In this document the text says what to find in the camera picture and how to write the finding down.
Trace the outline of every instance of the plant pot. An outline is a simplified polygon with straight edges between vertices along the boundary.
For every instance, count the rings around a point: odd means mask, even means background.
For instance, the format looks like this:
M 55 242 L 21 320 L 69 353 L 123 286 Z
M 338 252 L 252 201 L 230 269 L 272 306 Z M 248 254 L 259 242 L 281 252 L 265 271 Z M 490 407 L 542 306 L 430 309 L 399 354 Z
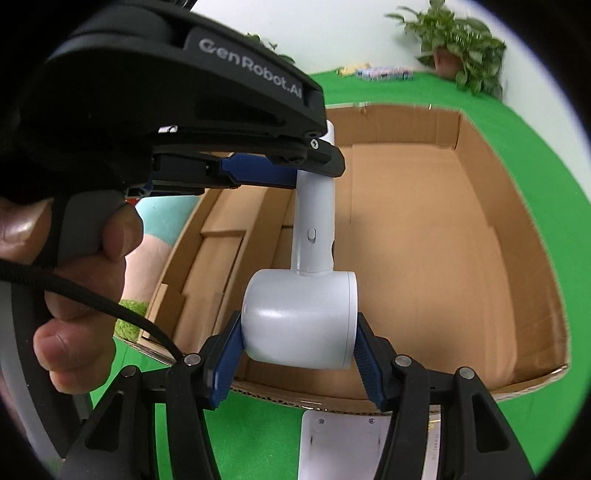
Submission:
M 435 49 L 433 60 L 435 61 L 435 74 L 442 79 L 454 80 L 456 74 L 463 68 L 460 57 L 445 47 Z

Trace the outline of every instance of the cardboard box flap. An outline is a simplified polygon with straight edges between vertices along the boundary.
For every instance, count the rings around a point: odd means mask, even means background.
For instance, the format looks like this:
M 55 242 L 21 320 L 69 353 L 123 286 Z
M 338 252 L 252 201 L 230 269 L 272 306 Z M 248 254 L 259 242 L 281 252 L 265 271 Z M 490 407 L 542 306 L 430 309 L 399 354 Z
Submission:
M 418 143 L 454 148 L 460 113 L 420 106 L 370 105 L 331 108 L 338 147 L 372 143 Z
M 463 118 L 456 153 L 499 239 L 518 344 L 515 382 L 568 363 L 568 334 L 557 283 L 517 185 L 472 123 Z

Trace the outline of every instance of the potted plant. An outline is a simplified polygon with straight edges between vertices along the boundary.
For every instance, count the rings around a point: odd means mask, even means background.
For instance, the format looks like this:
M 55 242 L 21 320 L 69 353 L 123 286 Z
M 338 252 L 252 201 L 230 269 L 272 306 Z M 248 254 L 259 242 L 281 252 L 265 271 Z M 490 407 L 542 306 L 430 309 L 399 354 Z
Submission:
M 290 56 L 278 54 L 277 52 L 275 52 L 275 49 L 277 48 L 276 43 L 270 43 L 270 42 L 265 43 L 261 40 L 261 37 L 259 35 L 254 34 L 254 33 L 247 33 L 246 37 L 249 38 L 250 40 L 252 40 L 253 42 L 258 43 L 259 45 L 262 45 L 263 47 L 268 48 L 269 50 L 272 50 L 278 57 L 291 63 L 292 65 L 296 64 L 296 61 L 294 59 L 292 59 Z
M 398 7 L 412 13 L 416 20 L 406 20 L 398 13 L 386 14 L 400 20 L 405 32 L 413 32 L 421 40 L 418 60 L 435 69 L 436 75 L 455 80 L 459 88 L 480 91 L 496 98 L 502 95 L 499 76 L 505 43 L 492 36 L 490 29 L 472 17 L 456 18 L 445 0 L 430 0 L 426 12 Z

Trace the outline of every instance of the blue gripper pad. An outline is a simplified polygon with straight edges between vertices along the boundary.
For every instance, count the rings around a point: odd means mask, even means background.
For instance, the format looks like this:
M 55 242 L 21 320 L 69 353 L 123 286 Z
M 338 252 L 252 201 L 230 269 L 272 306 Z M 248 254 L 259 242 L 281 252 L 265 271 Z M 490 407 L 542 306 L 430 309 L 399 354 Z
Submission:
M 386 396 L 384 394 L 382 382 L 382 371 L 380 370 L 371 348 L 369 347 L 368 341 L 365 338 L 365 334 L 359 325 L 357 326 L 357 336 L 355 338 L 355 349 L 353 354 L 368 398 L 378 409 L 382 410 L 386 403 Z
M 226 400 L 243 351 L 242 323 L 238 320 L 228 337 L 216 368 L 207 373 L 207 386 L 212 389 L 209 401 L 213 408 L 218 408 L 219 404 Z
M 297 170 L 275 165 L 266 157 L 236 153 L 220 160 L 221 169 L 239 184 L 295 189 Z

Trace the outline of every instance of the white wall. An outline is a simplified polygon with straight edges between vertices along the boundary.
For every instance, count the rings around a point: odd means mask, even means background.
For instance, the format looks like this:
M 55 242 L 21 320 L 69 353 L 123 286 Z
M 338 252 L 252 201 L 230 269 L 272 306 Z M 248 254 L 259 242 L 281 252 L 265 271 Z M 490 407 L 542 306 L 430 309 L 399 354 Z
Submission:
M 421 67 L 419 45 L 384 18 L 397 5 L 414 10 L 427 0 L 198 0 L 193 11 L 242 33 L 278 44 L 306 73 L 370 62 L 373 66 Z M 560 156 L 591 199 L 591 147 L 562 92 L 544 66 L 507 27 L 469 0 L 447 0 L 458 15 L 485 21 L 507 43 L 504 102 Z

